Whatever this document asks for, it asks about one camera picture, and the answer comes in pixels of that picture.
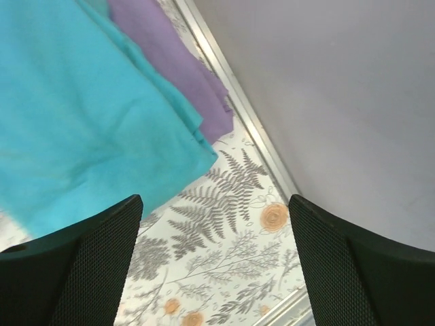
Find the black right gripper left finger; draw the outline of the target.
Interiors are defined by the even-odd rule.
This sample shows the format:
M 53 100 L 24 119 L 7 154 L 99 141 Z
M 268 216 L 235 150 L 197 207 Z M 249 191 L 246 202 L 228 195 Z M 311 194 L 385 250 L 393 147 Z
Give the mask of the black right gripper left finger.
M 113 325 L 143 202 L 105 211 L 1 252 L 2 325 Z

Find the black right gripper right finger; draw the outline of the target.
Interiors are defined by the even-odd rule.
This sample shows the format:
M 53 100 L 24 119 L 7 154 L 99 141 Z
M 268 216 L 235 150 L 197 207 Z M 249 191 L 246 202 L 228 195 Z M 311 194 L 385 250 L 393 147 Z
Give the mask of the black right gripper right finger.
M 334 216 L 300 195 L 290 221 L 316 325 L 433 325 L 434 253 Z

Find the teal t shirt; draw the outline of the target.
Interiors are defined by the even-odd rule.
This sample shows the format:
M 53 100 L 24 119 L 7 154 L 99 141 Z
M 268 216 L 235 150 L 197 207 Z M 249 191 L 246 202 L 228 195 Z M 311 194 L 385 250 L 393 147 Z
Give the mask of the teal t shirt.
M 202 117 L 87 1 L 1 2 L 1 208 L 45 236 L 217 160 Z

